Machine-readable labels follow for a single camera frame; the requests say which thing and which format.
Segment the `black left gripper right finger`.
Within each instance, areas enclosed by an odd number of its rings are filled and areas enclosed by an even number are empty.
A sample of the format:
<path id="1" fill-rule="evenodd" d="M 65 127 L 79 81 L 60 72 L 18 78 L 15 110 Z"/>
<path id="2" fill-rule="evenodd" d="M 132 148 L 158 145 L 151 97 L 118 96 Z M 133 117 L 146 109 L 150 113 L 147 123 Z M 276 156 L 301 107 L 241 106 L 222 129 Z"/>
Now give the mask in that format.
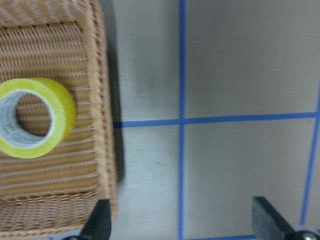
<path id="1" fill-rule="evenodd" d="M 318 240 L 320 234 L 305 226 L 293 227 L 263 196 L 251 202 L 252 230 L 257 240 Z"/>

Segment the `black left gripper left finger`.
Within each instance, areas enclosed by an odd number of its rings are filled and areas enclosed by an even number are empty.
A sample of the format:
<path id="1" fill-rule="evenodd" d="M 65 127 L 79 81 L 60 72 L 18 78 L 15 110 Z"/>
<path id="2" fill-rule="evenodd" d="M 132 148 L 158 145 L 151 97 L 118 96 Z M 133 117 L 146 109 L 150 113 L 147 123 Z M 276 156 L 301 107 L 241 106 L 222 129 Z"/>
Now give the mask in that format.
<path id="1" fill-rule="evenodd" d="M 109 240 L 112 233 L 112 213 L 109 199 L 100 199 L 78 235 L 63 240 Z"/>

